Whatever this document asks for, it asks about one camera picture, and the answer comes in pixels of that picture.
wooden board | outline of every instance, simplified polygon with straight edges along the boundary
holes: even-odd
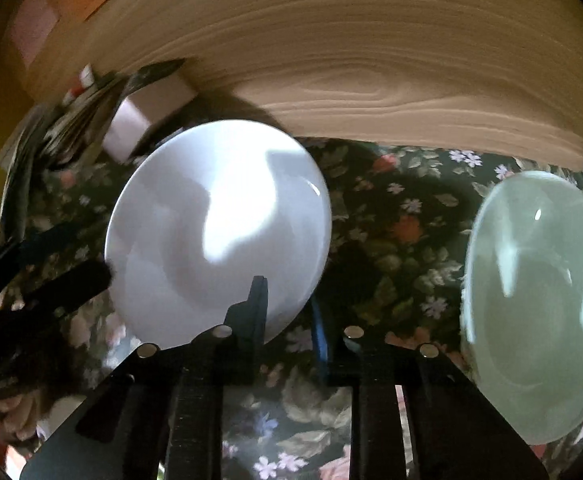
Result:
[[[109,0],[60,20],[28,72],[12,66],[42,99],[88,62],[181,56],[228,115],[295,135],[583,168],[579,0]]]

small box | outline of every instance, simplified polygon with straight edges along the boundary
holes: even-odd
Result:
[[[153,128],[196,97],[196,91],[173,73],[124,98],[116,111],[102,147],[118,162],[125,162]]]

floral tablecloth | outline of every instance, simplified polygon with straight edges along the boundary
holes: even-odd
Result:
[[[357,240],[383,272],[372,298],[350,306],[361,326],[386,330],[393,344],[433,342],[465,367],[459,313],[465,251],[479,205],[499,180],[524,170],[559,174],[583,190],[583,173],[507,156],[461,150],[301,139],[331,192],[330,260]],[[31,228],[96,214],[77,244],[23,276],[35,286],[79,260],[102,254],[114,202],[139,161],[47,172],[31,193]],[[140,341],[126,330],[107,295],[65,326],[81,388],[88,390]],[[351,394],[318,386],[310,316],[302,312],[266,347],[253,387],[227,388],[223,477],[342,480],[348,476]],[[535,449],[555,477],[583,448],[583,425]]]

white bowl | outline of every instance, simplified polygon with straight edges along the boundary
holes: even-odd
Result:
[[[330,240],[327,186],[299,143],[252,121],[203,124],[152,153],[119,197],[111,298],[138,338],[171,348],[222,323],[262,275],[269,340],[307,302]]]
[[[583,193],[542,171],[488,195],[467,251],[465,350],[482,393],[529,444],[583,421]]]

pink flower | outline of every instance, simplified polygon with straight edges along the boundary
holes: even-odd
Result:
[[[547,447],[547,444],[538,444],[537,446],[529,447],[533,451],[534,455],[536,455],[538,458],[542,458],[543,454],[545,453],[545,448]]]
[[[222,458],[233,458],[238,452],[238,446],[229,444],[228,440],[222,441]]]
[[[107,341],[107,345],[109,345],[110,348],[114,348],[118,346],[122,338],[127,335],[127,329],[123,325],[120,316],[115,312],[107,316],[105,325],[105,341]]]
[[[392,236],[402,244],[415,244],[423,236],[420,221],[413,215],[402,215],[390,229]]]
[[[391,171],[398,165],[398,158],[393,153],[387,153],[374,160],[371,171],[374,173],[384,173]]]
[[[410,350],[415,350],[419,345],[429,342],[431,342],[429,330],[421,326],[415,329],[414,335],[407,339],[402,339],[393,332],[387,332],[387,335],[385,335],[385,343],[409,348]]]
[[[89,347],[91,339],[91,326],[80,313],[71,319],[69,326],[69,344],[74,348],[80,348],[82,345]]]
[[[63,189],[69,189],[76,185],[76,173],[71,170],[65,170],[60,172],[60,184]]]
[[[267,375],[267,380],[264,384],[267,388],[274,388],[276,384],[278,384],[278,381],[280,380],[280,372],[282,371],[283,368],[284,364],[282,363],[278,363],[273,367],[271,372],[269,372],[269,374]]]
[[[349,480],[351,446],[344,446],[342,458],[327,462],[320,468],[320,480]]]

